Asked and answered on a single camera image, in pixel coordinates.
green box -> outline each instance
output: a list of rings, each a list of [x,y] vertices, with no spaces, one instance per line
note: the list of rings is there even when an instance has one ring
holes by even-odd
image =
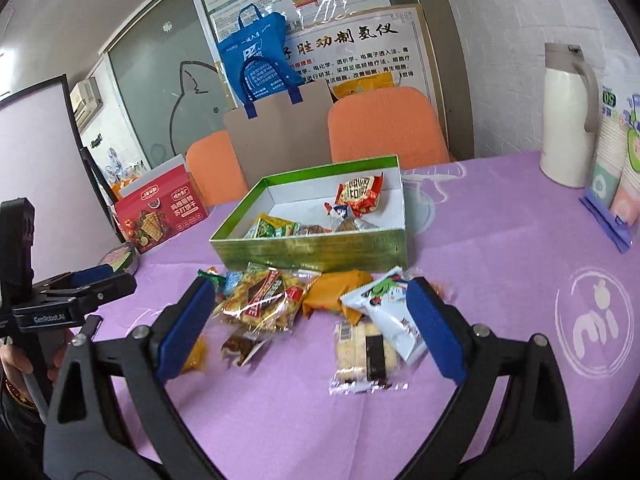
[[[330,218],[324,202],[334,203],[339,184],[381,173],[384,181],[380,204],[376,211],[364,216],[379,226],[377,229],[243,238],[261,213],[328,228]],[[322,272],[407,268],[404,190],[398,158],[380,156],[267,176],[242,199],[210,241],[230,270],[245,270],[249,262]]]

white thermos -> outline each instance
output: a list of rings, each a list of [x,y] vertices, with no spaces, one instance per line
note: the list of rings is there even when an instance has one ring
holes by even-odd
[[[545,43],[545,66],[540,169],[558,184],[584,187],[600,126],[598,81],[578,45]]]

orange chair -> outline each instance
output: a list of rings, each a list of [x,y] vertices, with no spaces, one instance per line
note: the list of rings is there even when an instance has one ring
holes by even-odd
[[[334,162],[396,154],[403,170],[450,162],[436,113],[415,88],[343,97],[329,111],[328,122]]]
[[[240,200],[247,194],[244,175],[225,130],[194,142],[186,160],[208,207]]]

table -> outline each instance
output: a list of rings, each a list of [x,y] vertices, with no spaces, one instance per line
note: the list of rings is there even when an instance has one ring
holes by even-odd
[[[469,323],[527,340],[545,333],[559,362],[575,433],[575,462],[596,447],[640,370],[640,251],[620,254],[578,202],[579,190],[548,180],[539,153],[407,172],[411,261],[450,283]],[[151,324],[198,269],[220,261],[208,239],[235,204],[143,256],[138,290],[100,309],[97,339]],[[228,369],[220,345],[231,328],[210,322],[205,372],[167,384],[175,406],[229,480],[392,479],[428,436],[454,385],[427,356],[406,390],[329,396],[337,317],[298,319],[249,369]],[[506,385],[500,381],[467,454],[481,452]],[[154,456],[124,384],[116,384],[138,449]]]

ceiling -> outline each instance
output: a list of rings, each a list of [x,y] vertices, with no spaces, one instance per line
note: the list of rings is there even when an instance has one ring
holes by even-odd
[[[13,93],[66,73],[86,76],[98,50],[145,0],[10,0],[14,12],[0,52]]]

